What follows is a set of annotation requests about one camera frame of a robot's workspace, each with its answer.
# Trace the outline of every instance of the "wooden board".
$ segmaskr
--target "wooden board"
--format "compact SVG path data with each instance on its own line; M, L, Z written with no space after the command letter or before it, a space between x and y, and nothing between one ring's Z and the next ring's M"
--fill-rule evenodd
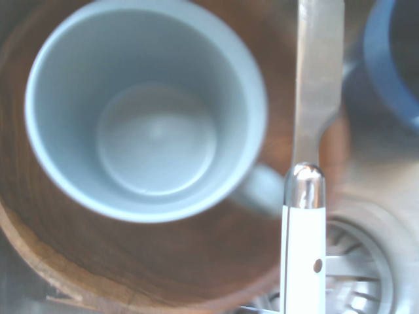
M279 220L224 201L177 222L121 222L76 204L40 168L24 125L27 76L50 32L84 2L45 2L0 51L0 225L8 239L55 287L108 313L213 313L268 290L279 280ZM254 54L270 100L260 159L285 175L291 162L295 50L269 22L274 2L199 3L230 25ZM342 116L321 143L328 196L342 176L348 145Z

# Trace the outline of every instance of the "mug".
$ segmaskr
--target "mug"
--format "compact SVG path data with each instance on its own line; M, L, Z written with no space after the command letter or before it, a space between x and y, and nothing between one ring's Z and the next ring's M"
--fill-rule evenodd
M376 1L370 12L343 89L366 125L390 111L419 133L418 12L419 1L394 0Z
M187 1L95 1L63 21L29 74L32 149L69 197L168 222L226 197L280 215L283 179L255 165L267 121L244 43Z

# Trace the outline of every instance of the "mug rim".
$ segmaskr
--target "mug rim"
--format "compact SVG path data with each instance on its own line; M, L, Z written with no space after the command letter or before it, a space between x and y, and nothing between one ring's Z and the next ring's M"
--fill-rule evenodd
M35 119L35 87L43 62L63 35L72 27L85 20L120 10L149 11L175 18L192 27L195 31L213 43L233 68L242 86L245 106L248 113L246 144L237 161L237 166L227 180L211 195L185 209L160 214L143 214L124 211L91 198L87 193L69 182L59 167L53 162L44 146ZM207 10L188 1L163 0L156 3L152 0L106 0L89 3L67 17L48 37L33 62L27 80L24 115L27 136L39 164L50 179L71 199L87 209L107 217L128 222L169 222L187 218L209 209L226 198L243 180L255 163L266 133L267 96L263 77L254 57L233 30L221 19Z

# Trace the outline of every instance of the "white mug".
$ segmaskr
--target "white mug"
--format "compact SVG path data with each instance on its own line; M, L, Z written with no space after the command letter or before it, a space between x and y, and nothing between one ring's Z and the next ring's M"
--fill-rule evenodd
M279 214L283 180L254 166L267 98L251 53L186 1L95 1L50 35L27 82L29 141L81 205L131 222L230 196Z

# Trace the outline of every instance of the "white knife handle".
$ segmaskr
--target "white knife handle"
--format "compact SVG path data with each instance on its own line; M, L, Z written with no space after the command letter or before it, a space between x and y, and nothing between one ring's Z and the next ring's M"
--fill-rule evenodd
M325 208L282 209L281 314L325 313Z

